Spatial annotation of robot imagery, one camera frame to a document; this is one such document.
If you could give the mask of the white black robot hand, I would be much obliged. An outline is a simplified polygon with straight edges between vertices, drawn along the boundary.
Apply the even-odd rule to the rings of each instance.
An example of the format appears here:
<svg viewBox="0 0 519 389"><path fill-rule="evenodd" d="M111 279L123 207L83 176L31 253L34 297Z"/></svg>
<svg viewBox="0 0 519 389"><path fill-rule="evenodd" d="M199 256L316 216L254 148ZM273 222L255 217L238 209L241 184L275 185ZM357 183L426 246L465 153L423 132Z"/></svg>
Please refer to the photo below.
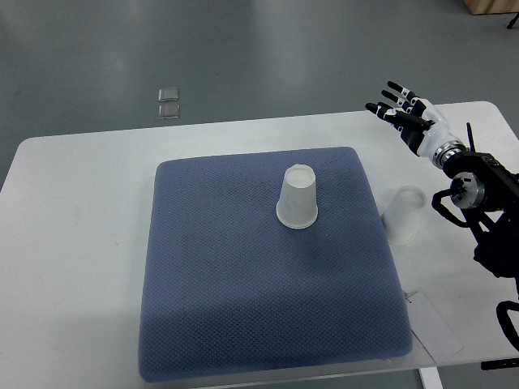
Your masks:
<svg viewBox="0 0 519 389"><path fill-rule="evenodd" d="M386 101L367 103L366 109L393 126L413 154L440 167L446 153L465 150L435 105L398 83L389 81L387 85L381 92Z"/></svg>

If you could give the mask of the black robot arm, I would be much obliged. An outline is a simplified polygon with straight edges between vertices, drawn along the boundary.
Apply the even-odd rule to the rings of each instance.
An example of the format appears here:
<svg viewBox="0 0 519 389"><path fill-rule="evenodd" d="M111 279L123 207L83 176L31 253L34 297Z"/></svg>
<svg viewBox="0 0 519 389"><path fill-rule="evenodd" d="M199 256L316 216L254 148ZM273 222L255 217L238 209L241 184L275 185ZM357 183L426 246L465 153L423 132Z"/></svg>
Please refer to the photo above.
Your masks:
<svg viewBox="0 0 519 389"><path fill-rule="evenodd" d="M474 261L496 278L518 280L518 175L493 155L477 152L471 125L466 128L468 147L455 144L438 153L436 162L451 184L432 196L431 205L471 231Z"/></svg>

